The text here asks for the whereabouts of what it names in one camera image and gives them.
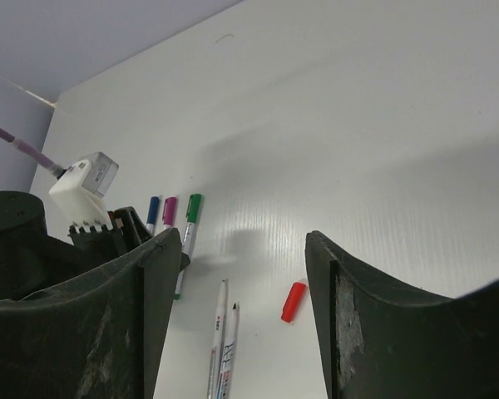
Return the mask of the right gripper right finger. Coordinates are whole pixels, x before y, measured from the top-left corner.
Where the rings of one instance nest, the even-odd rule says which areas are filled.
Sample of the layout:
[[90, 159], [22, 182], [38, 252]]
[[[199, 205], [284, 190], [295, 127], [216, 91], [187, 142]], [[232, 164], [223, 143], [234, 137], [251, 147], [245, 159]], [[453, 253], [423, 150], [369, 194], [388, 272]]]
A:
[[328, 397], [499, 398], [499, 280], [447, 298], [319, 231], [305, 263]]

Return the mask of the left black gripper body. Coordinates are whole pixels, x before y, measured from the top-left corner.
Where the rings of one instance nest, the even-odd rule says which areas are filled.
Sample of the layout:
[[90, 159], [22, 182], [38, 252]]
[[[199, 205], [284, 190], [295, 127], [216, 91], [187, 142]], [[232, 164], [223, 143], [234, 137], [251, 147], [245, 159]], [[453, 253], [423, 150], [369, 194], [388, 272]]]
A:
[[112, 228], [69, 228], [69, 244], [47, 232], [43, 202], [0, 191], [0, 300], [20, 300], [131, 252], [152, 238], [132, 207], [109, 213]]

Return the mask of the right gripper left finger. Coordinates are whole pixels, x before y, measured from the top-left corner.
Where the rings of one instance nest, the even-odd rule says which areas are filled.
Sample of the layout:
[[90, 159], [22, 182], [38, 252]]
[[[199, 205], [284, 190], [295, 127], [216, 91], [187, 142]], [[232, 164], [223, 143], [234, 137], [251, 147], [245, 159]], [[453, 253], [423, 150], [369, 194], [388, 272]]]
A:
[[151, 398], [180, 271], [168, 229], [117, 259], [0, 300], [0, 398]]

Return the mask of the yellow pen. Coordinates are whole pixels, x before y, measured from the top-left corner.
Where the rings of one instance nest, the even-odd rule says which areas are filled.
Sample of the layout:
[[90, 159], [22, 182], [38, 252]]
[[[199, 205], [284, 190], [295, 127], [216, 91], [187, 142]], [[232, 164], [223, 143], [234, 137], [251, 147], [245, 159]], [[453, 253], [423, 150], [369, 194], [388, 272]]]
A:
[[229, 283], [224, 279], [220, 283], [219, 294], [215, 308], [215, 324], [213, 331], [213, 342], [210, 350], [210, 366], [208, 375], [207, 398], [216, 398], [218, 377], [220, 373], [220, 359], [223, 348], [223, 338], [225, 330], [225, 318], [227, 311]]

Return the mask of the green pen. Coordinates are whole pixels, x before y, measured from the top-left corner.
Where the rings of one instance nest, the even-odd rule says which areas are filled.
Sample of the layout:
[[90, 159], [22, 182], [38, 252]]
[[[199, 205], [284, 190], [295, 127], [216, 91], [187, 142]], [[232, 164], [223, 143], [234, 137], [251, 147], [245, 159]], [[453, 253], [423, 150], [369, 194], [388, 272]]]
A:
[[188, 222], [185, 228], [185, 234], [182, 243], [181, 267], [175, 286], [175, 300], [179, 300], [184, 279], [185, 268], [190, 264], [192, 245], [195, 235], [195, 223]]

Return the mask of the purple pen cap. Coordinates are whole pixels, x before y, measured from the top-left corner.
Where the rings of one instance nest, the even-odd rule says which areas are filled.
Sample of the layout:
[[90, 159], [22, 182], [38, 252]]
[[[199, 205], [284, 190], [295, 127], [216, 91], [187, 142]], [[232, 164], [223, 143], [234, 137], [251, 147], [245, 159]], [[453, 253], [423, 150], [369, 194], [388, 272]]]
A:
[[161, 216], [162, 224], [164, 226], [174, 225], [176, 207], [177, 207], [177, 198], [175, 196], [166, 198]]

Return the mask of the blue pen cap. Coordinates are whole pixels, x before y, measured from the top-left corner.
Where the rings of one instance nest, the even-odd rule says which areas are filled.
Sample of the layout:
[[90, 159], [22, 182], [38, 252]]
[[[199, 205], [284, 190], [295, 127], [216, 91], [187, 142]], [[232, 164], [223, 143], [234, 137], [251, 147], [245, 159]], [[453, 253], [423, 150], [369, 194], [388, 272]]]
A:
[[152, 196], [150, 198], [148, 213], [146, 217], [147, 224], [156, 225], [160, 202], [161, 199], [159, 196]]

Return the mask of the green pen cap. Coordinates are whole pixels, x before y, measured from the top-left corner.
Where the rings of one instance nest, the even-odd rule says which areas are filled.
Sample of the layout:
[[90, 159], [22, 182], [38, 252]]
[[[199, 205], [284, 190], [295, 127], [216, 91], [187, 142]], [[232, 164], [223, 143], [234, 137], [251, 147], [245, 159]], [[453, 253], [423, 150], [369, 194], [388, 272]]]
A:
[[203, 199], [202, 194], [194, 193], [190, 195], [185, 215], [186, 221], [189, 224], [197, 223], [202, 199]]

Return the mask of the blue pen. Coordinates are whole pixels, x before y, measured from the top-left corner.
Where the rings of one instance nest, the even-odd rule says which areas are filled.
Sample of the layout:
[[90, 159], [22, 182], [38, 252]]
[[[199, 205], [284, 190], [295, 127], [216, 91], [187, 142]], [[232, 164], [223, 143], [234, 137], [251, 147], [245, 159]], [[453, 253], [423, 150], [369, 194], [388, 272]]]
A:
[[146, 225], [146, 229], [148, 230], [148, 232], [151, 236], [153, 236], [155, 234], [155, 225], [148, 223]]

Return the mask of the red pen cap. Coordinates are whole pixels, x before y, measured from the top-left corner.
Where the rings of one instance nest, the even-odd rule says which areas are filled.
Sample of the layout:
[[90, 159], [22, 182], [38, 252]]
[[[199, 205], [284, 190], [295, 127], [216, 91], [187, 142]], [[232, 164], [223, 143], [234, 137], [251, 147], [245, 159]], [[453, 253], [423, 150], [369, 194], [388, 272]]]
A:
[[284, 322], [291, 323], [294, 321], [307, 288], [308, 282], [306, 280], [299, 280], [292, 284], [282, 309], [281, 319]]

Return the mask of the red pen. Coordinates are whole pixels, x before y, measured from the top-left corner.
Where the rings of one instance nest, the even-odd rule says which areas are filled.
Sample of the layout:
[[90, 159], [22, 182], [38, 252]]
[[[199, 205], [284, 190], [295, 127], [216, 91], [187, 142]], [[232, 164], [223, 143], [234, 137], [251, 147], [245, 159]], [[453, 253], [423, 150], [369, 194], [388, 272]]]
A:
[[228, 317], [222, 357], [220, 359], [220, 373], [216, 394], [218, 399], [227, 399], [230, 394], [239, 322], [240, 305], [238, 303], [234, 303]]

